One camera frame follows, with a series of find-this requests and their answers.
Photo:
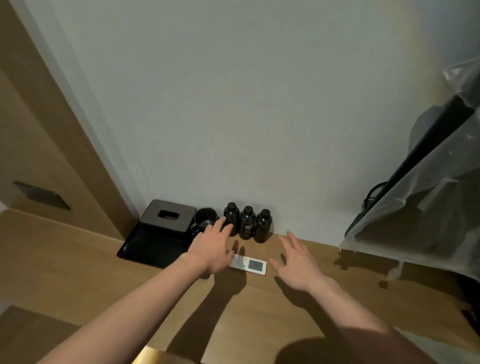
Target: wooden desk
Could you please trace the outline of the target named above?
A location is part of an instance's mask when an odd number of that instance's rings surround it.
[[[118,259],[119,240],[28,214],[4,211],[0,231],[0,298],[74,325],[86,324],[159,271]],[[239,243],[246,255],[266,261],[282,253],[276,236],[264,244]],[[395,261],[304,243],[325,274],[390,324],[480,352],[449,273],[406,265],[404,279],[386,283]],[[345,360],[328,317],[308,296],[276,281],[271,266],[266,276],[227,270],[197,281],[149,345],[207,364],[280,363],[299,352],[310,352],[316,363]]]

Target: plastic cover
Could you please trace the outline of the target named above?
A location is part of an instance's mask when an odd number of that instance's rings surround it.
[[[479,74],[480,57],[444,72],[475,114],[388,191],[340,245],[398,260],[388,279],[399,278],[407,261],[480,281]],[[437,109],[418,122],[431,125]]]

